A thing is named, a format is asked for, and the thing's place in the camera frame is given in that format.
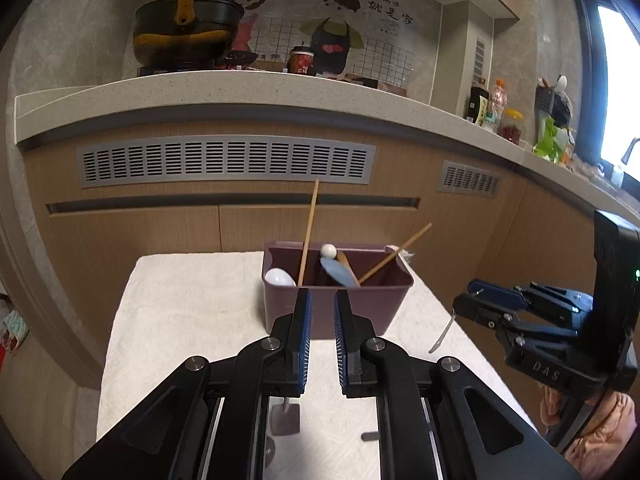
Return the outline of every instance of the faucet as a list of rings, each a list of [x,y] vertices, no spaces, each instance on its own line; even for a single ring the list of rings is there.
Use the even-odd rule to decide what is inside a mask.
[[[629,147],[626,149],[625,154],[620,159],[620,162],[622,162],[622,164],[624,164],[625,166],[629,163],[629,157],[631,156],[631,152],[634,150],[634,146],[636,145],[636,142],[638,142],[638,140],[640,140],[640,137],[636,137],[631,141],[631,144],[629,144]]]

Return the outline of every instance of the yellow jar lid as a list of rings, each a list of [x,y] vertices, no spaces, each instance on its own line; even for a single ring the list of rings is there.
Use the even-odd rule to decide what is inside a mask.
[[[524,115],[522,114],[522,112],[514,110],[513,108],[505,108],[504,109],[504,113],[505,113],[505,115],[508,115],[509,117],[512,117],[513,119],[523,120],[523,118],[524,118]]]

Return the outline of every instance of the window frame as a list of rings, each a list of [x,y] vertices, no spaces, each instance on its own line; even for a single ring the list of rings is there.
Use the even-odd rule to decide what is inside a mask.
[[[610,179],[613,164],[600,156],[607,120],[609,74],[598,7],[607,7],[616,12],[620,10],[611,0],[575,0],[575,6],[582,49],[582,97],[575,153],[592,166],[601,164],[605,177]],[[625,173],[622,189],[640,200],[640,182],[628,173]]]

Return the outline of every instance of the table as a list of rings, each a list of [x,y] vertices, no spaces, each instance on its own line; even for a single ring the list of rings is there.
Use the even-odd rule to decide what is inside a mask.
[[[261,267],[262,252],[155,254],[138,260],[111,331],[98,438],[187,357],[220,360],[267,335]],[[457,357],[533,426],[456,323],[442,346],[428,354],[450,315],[412,270],[411,274],[414,286],[384,337],[417,358]],[[266,479],[380,478],[378,443],[360,439],[363,432],[377,430],[376,401],[342,395],[334,341],[311,341],[306,391],[292,402],[301,405],[301,431],[274,437],[276,454]]]

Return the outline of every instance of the wall vent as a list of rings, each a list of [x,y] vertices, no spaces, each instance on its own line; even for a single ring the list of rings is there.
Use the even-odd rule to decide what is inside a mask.
[[[495,173],[445,160],[438,191],[494,197],[499,182]]]
[[[484,41],[476,38],[476,51],[474,53],[474,77],[473,83],[479,84],[484,78]]]
[[[369,144],[277,136],[175,136],[78,148],[81,187],[177,180],[368,184]]]

